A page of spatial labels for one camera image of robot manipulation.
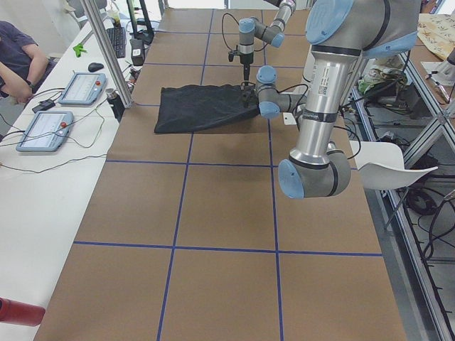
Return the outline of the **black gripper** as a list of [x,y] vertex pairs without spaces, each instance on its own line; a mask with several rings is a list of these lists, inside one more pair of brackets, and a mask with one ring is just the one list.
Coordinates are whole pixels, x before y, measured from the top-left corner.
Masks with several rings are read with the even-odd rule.
[[254,62],[254,45],[241,45],[237,46],[237,54],[240,57],[240,62],[243,67],[243,81],[250,80],[250,65]]
[[242,101],[254,102],[257,98],[255,93],[256,84],[250,81],[243,81],[240,84]]

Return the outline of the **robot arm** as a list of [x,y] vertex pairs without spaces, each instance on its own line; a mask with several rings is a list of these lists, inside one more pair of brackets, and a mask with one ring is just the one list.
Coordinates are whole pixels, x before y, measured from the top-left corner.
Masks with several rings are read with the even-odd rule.
[[284,40],[284,29],[288,20],[296,10],[296,1],[281,0],[267,1],[278,8],[278,12],[270,25],[265,25],[255,17],[242,18],[239,20],[239,43],[236,49],[229,54],[229,61],[235,56],[240,58],[243,66],[244,84],[250,82],[250,66],[254,62],[254,43],[259,39],[268,45],[278,48]]
[[352,64],[412,49],[417,39],[419,1],[317,1],[306,22],[314,65],[306,96],[278,93],[276,71],[257,73],[259,112],[267,118],[295,112],[296,146],[279,163],[279,185],[294,199],[330,197],[350,182],[346,155],[330,137]]

